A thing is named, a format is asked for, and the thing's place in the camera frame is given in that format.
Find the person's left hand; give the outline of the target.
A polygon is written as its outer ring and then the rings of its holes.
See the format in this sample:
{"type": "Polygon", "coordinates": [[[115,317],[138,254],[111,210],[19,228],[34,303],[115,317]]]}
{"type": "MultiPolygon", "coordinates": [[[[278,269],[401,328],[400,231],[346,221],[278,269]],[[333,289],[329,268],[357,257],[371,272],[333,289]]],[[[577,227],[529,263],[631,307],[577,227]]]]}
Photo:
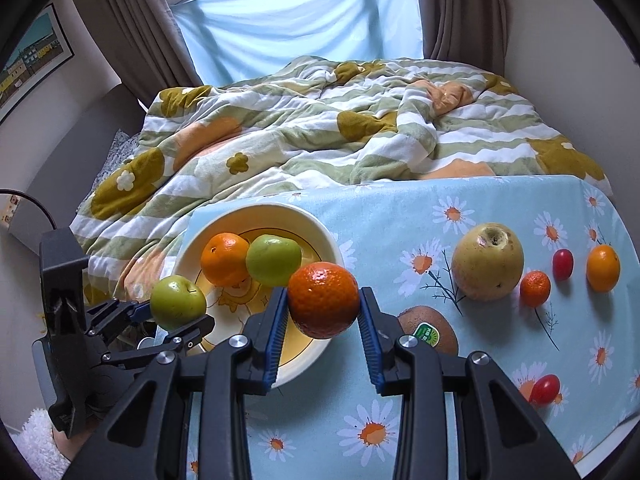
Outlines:
{"type": "Polygon", "coordinates": [[[64,431],[58,431],[53,427],[52,436],[58,452],[60,452],[66,460],[72,462],[96,428],[98,428],[97,424],[90,424],[83,432],[75,434],[73,437],[67,437],[64,431]]]}

